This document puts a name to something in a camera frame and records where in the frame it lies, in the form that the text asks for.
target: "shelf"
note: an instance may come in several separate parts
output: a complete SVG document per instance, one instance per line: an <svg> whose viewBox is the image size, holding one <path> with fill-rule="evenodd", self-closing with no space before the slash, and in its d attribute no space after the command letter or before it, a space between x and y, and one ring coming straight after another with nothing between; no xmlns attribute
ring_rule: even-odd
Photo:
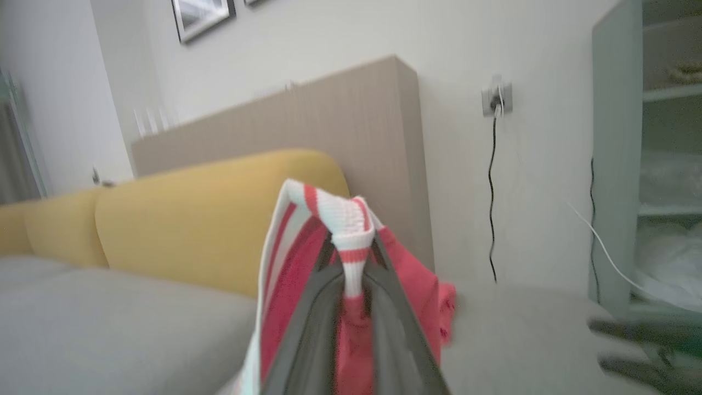
<svg viewBox="0 0 702 395"><path fill-rule="evenodd" d="M702 95L702 84L676 85L644 92L644 103Z"/></svg>
<svg viewBox="0 0 702 395"><path fill-rule="evenodd" d="M702 215L702 204L699 205L641 205L639 216L675 216Z"/></svg>
<svg viewBox="0 0 702 395"><path fill-rule="evenodd" d="M629 319L656 320L674 319L682 321L702 320L702 314L695 311L681 309L665 303L650 302L645 300L632 300L627 312Z"/></svg>

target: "white cable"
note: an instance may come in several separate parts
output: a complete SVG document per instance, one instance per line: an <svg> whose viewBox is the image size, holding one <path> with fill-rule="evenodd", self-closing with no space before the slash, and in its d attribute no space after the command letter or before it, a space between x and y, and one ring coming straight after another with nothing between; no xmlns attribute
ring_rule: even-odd
<svg viewBox="0 0 702 395"><path fill-rule="evenodd" d="M502 84L497 84L497 94L500 96L500 117L505 117L505 101L502 99Z"/></svg>
<svg viewBox="0 0 702 395"><path fill-rule="evenodd" d="M597 238L597 241L600 243L600 246L602 247L602 251L604 251L604 255L607 257L607 260L609 260L609 263L612 265L612 267L613 267L614 270L617 272L617 274L619 274L624 280L626 280L627 283L631 284L633 287L637 288L637 289L640 290L641 292L643 292L643 293L649 295L650 297L652 297L652 298L654 298L654 299L656 299L656 300L660 300L660 301L662 301L662 302L665 302L665 303L667 303L667 304L670 304L670 305L672 305L672 306L675 306L675 307L678 307L678 308L681 308L681 309L684 309L684 310L696 311L696 312L702 313L702 299L699 299L699 298L698 298L698 300L699 300L699 305L697 305L697 304L696 304L696 305L683 305L683 304L680 304L680 303L678 303L678 302L672 302L672 301L670 301L670 300L667 300L666 298L661 297L661 296L659 296L659 295L652 294L651 291L649 291L649 290L643 288L641 285L638 285L637 283L635 283L634 281L632 281L629 277L627 277L624 273L622 273L621 270L619 270L619 267L617 267L617 265L614 263L614 260L609 256L609 252L607 251L607 248L604 246L604 242L602 241L602 238L601 238L600 235L597 233L597 231L595 230L595 228L592 227L592 224L591 224L587 219L585 219L585 217L584 217L582 214L580 214L580 212L579 212L568 200L566 200L566 199L564 199L563 197L559 196L559 194L557 194L557 193L554 192L553 190L550 190L549 188L546 188L543 184L541 184L540 182L538 182L538 180L536 180L536 179L534 179L533 177L531 177L531 176L526 172L526 170L524 169L524 167L522 167L522 171L524 171L524 175L525 175L525 176L528 176L530 179L532 179L531 181L534 182L537 186L540 186L543 190L546 190L546 191L550 192L550 194L553 195L553 197L557 198L557 200L559 200L561 203L563 203L563 204L565 204L566 206L570 207L570 209L573 210L573 212L576 214L576 216L578 216L578 218L579 218L582 222L584 222L585 225L588 226L588 228L590 228L590 231L592 231L592 234L595 235L595 238Z"/></svg>
<svg viewBox="0 0 702 395"><path fill-rule="evenodd" d="M602 242L602 239L600 238L600 235L597 234L597 231L595 230L595 228L592 227L592 225L590 224L590 222L589 222L587 219L585 219L585 217L583 217L583 216L580 214L580 212L578 212L578 210L576 210L575 207L573 207L573 205L570 204L570 202L564 202L564 203L565 203L566 205L568 205L568 207L570 207L571 210L573 210L573 211L575 212L575 215L577 215L578 218L579 218L582 222L585 222L585 225L587 225L588 228L590 228L590 230L592 231L592 234L595 235L595 237L597 238L597 241L600 242L600 245L602 246L602 251L604 251L604 254L607 256L607 259L609 260L609 263L612 264L612 267L614 268L614 270L616 270L616 272L619 273L619 275L620 275L624 280L627 280L627 282L629 282L631 285L635 286L636 288L638 288L639 290L641 290L641 291L643 291L643 292L648 293L641 285L638 285L637 283L634 283L633 281L631 281L631 279L629 279L629 277L625 276L624 273L622 273L622 272L619 270L619 268L614 264L614 260L612 260L612 258L609 256L609 253L607 252L607 248L604 246L604 243Z"/></svg>

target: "sofa cushion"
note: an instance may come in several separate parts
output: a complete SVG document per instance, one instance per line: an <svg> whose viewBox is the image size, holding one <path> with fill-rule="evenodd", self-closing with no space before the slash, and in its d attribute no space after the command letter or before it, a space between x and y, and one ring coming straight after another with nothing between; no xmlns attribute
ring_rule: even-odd
<svg viewBox="0 0 702 395"><path fill-rule="evenodd" d="M0 256L32 253L25 228L25 212L33 204L24 202L0 207Z"/></svg>
<svg viewBox="0 0 702 395"><path fill-rule="evenodd" d="M0 293L71 270L75 270L75 267L30 255L2 257L0 258Z"/></svg>
<svg viewBox="0 0 702 395"><path fill-rule="evenodd" d="M348 196L339 166L283 150L191 167L106 190L95 220L110 268L258 296L258 266L288 179Z"/></svg>
<svg viewBox="0 0 702 395"><path fill-rule="evenodd" d="M107 267L95 229L95 202L104 190L53 197L28 207L25 225L34 255L76 266Z"/></svg>
<svg viewBox="0 0 702 395"><path fill-rule="evenodd" d="M0 295L0 394L214 394L256 301L98 268Z"/></svg>

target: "sofa seat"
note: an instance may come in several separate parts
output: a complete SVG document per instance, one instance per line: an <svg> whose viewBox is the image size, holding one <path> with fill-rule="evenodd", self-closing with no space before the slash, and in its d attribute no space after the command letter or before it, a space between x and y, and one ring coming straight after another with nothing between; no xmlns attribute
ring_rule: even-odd
<svg viewBox="0 0 702 395"><path fill-rule="evenodd" d="M22 281L0 281L0 394L206 395L243 364L253 299L43 259L22 276L8 261L0 277Z"/></svg>

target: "red and white striped bag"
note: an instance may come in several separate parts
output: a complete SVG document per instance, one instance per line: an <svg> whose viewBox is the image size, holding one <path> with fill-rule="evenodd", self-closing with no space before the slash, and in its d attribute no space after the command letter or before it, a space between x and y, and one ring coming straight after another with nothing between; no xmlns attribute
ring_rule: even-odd
<svg viewBox="0 0 702 395"><path fill-rule="evenodd" d="M287 180L263 245L256 326L233 394L259 395L328 233L332 234L331 242L345 276L337 334L336 393L372 394L372 322L364 310L361 281L376 232L435 360L439 360L437 277L397 242L362 197L346 199Z"/></svg>

